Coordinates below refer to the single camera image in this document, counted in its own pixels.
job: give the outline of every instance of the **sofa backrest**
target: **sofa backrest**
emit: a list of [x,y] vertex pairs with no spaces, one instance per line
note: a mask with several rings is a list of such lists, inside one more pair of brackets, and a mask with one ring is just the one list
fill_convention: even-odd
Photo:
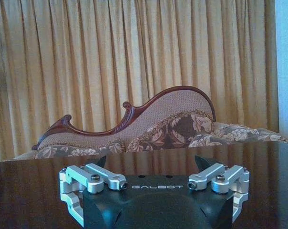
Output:
[[71,116],[65,115],[53,124],[40,138],[33,150],[50,145],[71,145],[84,148],[105,145],[116,138],[128,145],[156,123],[170,115],[188,110],[202,110],[216,120],[215,111],[209,97],[201,90],[190,86],[166,89],[140,107],[124,102],[126,108],[122,121],[113,129],[104,132],[85,132],[74,127]]

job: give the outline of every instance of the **sofa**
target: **sofa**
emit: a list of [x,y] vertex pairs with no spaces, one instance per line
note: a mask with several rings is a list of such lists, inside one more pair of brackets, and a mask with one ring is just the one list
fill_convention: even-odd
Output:
[[168,88],[142,106],[124,102],[121,122],[104,132],[86,132],[65,115],[54,123],[31,151],[14,160],[140,152],[144,150],[229,145],[249,141],[280,141],[280,134],[216,121],[210,98],[191,86]]

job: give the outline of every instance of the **glossy table surface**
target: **glossy table surface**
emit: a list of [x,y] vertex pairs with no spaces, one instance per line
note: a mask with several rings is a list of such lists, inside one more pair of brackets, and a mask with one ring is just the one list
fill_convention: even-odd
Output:
[[[124,175],[190,175],[194,155],[250,171],[249,200],[233,228],[288,228],[288,145],[257,142],[107,156],[105,168]],[[0,162],[0,228],[80,228],[60,201],[61,168],[92,156]]]

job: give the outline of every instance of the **wall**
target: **wall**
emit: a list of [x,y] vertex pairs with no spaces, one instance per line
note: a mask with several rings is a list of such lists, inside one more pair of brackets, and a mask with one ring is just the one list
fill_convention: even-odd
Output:
[[288,0],[276,0],[279,130],[288,137]]

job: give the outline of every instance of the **carved wooden frame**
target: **carved wooden frame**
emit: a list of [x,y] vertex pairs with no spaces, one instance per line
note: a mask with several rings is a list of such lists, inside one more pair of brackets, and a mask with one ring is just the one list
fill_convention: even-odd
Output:
[[153,98],[151,98],[147,103],[145,103],[142,106],[133,106],[130,102],[124,102],[123,107],[126,109],[125,115],[120,121],[120,123],[114,127],[113,129],[103,131],[103,132],[87,132],[80,129],[77,129],[75,126],[73,126],[70,123],[70,120],[72,119],[72,116],[70,114],[65,115],[61,119],[59,119],[56,123],[54,123],[39,139],[38,143],[36,145],[33,145],[32,150],[37,150],[40,143],[49,135],[57,134],[57,133],[75,133],[80,135],[86,135],[86,136],[105,136],[105,135],[111,135],[120,132],[121,130],[125,129],[128,125],[130,125],[137,117],[139,117],[152,103],[154,103],[157,99],[162,97],[163,95],[173,92],[173,91],[180,91],[180,90],[190,90],[195,91],[199,94],[201,94],[209,103],[212,115],[213,115],[213,121],[216,121],[216,115],[215,110],[212,104],[212,101],[210,98],[200,89],[191,87],[191,86],[176,86],[171,87],[168,89],[165,89],[155,95]]

